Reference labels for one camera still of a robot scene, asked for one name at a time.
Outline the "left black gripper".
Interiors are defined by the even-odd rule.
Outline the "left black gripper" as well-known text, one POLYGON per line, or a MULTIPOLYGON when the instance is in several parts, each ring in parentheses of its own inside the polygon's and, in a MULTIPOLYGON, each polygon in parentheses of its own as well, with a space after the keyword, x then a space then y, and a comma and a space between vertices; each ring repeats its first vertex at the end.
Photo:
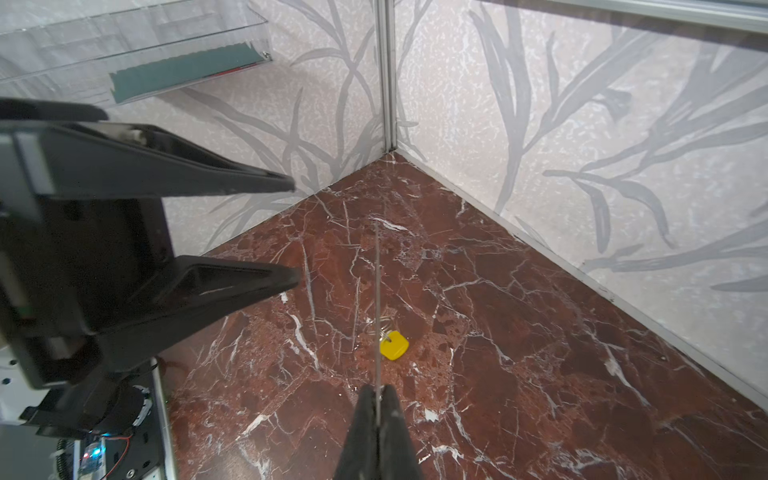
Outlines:
POLYGON ((167 133, 192 156, 116 140, 107 124, 89 105, 1 102, 1 329, 37 388, 77 384, 102 358, 132 370, 300 282, 279 264, 172 260, 160 200, 293 192, 292 177, 167 133))

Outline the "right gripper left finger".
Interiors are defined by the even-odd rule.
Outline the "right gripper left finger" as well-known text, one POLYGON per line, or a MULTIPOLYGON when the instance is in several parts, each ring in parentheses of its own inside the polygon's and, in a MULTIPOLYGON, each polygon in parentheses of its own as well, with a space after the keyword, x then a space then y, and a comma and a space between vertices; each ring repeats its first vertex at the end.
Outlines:
POLYGON ((354 415, 333 479, 372 480, 377 478, 376 394, 371 385, 363 385, 359 391, 354 415))

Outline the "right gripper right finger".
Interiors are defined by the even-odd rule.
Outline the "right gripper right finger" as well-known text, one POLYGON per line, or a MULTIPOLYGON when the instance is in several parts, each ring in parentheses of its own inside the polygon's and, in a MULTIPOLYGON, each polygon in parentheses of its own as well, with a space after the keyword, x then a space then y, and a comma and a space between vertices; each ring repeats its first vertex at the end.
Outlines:
POLYGON ((396 390, 392 385, 385 385, 381 394, 377 479, 423 479, 423 473, 413 448, 405 415, 396 390))

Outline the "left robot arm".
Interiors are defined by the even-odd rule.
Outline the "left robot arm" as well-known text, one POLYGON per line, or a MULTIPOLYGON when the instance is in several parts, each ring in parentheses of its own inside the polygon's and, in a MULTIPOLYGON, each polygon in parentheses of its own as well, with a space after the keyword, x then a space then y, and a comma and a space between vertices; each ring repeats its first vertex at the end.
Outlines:
POLYGON ((51 437, 122 434, 150 406, 135 378, 152 357, 298 284, 278 264, 176 255, 164 198, 294 188, 92 105, 3 99, 1 332, 45 391, 22 424, 51 437))

